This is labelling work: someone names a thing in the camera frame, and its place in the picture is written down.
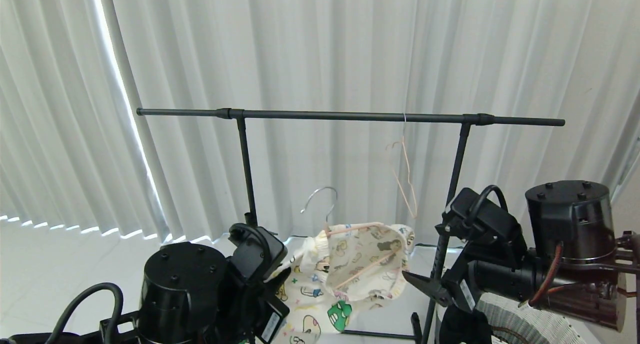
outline white floor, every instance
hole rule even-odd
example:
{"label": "white floor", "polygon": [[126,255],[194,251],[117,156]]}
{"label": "white floor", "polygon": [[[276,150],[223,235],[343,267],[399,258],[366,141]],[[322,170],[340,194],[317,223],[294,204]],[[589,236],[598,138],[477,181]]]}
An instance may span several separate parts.
{"label": "white floor", "polygon": [[[297,246],[296,240],[288,246]],[[214,246],[224,255],[231,255],[234,248],[226,239]],[[78,230],[21,227],[0,221],[0,338],[50,332],[73,297],[104,281],[122,288],[125,313],[137,310],[144,264],[158,248],[156,240],[144,240],[140,235],[121,239],[118,234],[102,237],[98,232],[80,234]],[[433,257],[434,249],[417,249],[410,260],[412,271],[428,275]],[[451,265],[455,255],[447,259]],[[97,330],[98,322],[110,316],[113,305],[108,292],[90,296],[78,307],[66,330],[80,334]],[[418,312],[424,321],[427,305],[426,296],[409,286],[398,300],[363,313],[349,329],[411,335],[411,313]],[[586,331],[583,324],[576,325],[583,328],[581,334]],[[584,334],[592,338],[589,344],[598,343],[590,332]],[[411,343],[341,334],[323,335],[320,342]]]}

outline black metal bracket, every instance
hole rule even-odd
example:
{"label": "black metal bracket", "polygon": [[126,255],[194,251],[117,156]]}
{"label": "black metal bracket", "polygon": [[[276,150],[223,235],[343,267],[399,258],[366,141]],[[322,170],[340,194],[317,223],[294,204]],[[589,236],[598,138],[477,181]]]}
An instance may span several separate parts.
{"label": "black metal bracket", "polygon": [[[284,110],[246,110],[231,109],[144,109],[138,107],[135,111],[138,116],[178,116],[178,117],[217,117],[220,119],[235,119],[240,136],[242,150],[242,164],[244,166],[244,178],[246,182],[247,197],[249,200],[249,212],[244,214],[247,224],[258,225],[256,214],[256,198],[254,196],[254,184],[251,176],[251,164],[249,159],[249,144],[247,143],[247,126],[245,119],[298,119],[316,121],[373,121],[373,122],[410,122],[410,123],[455,123],[460,124],[460,135],[457,142],[457,151],[451,180],[446,194],[446,202],[450,202],[458,189],[458,180],[462,169],[462,161],[465,155],[467,139],[471,126],[486,125],[530,125],[530,126],[564,126],[565,120],[555,118],[522,118],[515,116],[494,116],[491,114],[413,114],[413,113],[357,113],[337,111],[284,111]],[[442,278],[442,269],[446,258],[449,237],[441,235],[436,246],[436,255],[433,262],[430,277],[434,280]],[[434,321],[435,301],[429,301],[426,321],[422,335],[387,334],[377,332],[364,332],[359,330],[345,330],[344,334],[362,335],[379,338],[396,338],[413,340],[416,343],[426,344],[429,339],[432,323]],[[411,324],[414,332],[416,324],[419,326],[418,314],[411,315]]]}

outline vertical blind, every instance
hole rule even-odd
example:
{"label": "vertical blind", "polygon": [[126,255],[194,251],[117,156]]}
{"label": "vertical blind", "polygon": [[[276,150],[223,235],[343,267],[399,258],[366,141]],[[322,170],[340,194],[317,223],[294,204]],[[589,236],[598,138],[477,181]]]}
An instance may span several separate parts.
{"label": "vertical blind", "polygon": [[[242,221],[236,124],[132,123],[137,107],[566,119],[471,129],[460,187],[498,184],[524,222],[529,187],[567,178],[615,189],[637,155],[640,0],[4,1],[2,20],[21,35],[1,41],[11,70],[0,70],[10,153],[0,207],[34,222],[192,240]],[[247,119],[258,224],[316,234],[331,193],[300,209],[329,185],[339,193],[332,222],[409,224],[435,243],[458,131]],[[410,176],[398,145],[386,150],[403,135]],[[413,183],[416,219],[393,170]]]}

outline baby clothes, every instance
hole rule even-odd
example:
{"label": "baby clothes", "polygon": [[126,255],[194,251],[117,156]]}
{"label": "baby clothes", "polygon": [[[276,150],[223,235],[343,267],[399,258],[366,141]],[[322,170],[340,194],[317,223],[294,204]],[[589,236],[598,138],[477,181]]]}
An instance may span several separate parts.
{"label": "baby clothes", "polygon": [[414,231],[406,225],[334,225],[307,237],[286,268],[292,271],[277,296],[289,308],[274,344],[313,344],[320,334],[340,333],[360,312],[381,308],[402,294]]}

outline green cartoon dinosaur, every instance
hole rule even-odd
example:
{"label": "green cartoon dinosaur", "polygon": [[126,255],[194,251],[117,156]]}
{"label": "green cartoon dinosaur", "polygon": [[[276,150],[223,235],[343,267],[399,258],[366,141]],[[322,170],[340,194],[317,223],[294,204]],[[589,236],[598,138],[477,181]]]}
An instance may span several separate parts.
{"label": "green cartoon dinosaur", "polygon": [[326,312],[329,321],[338,331],[344,331],[349,324],[349,316],[352,314],[352,306],[340,300]]}

